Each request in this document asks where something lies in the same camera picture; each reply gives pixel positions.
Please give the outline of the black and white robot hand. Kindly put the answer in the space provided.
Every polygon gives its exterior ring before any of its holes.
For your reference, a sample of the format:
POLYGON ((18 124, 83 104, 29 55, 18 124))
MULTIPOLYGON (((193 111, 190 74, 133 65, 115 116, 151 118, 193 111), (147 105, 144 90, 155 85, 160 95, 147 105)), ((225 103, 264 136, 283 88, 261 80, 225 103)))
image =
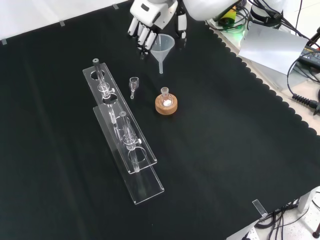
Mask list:
POLYGON ((132 21, 128 35, 135 37, 137 48, 148 55, 161 30, 175 17, 179 39, 186 39, 187 15, 181 0, 135 0, 130 8, 132 21))

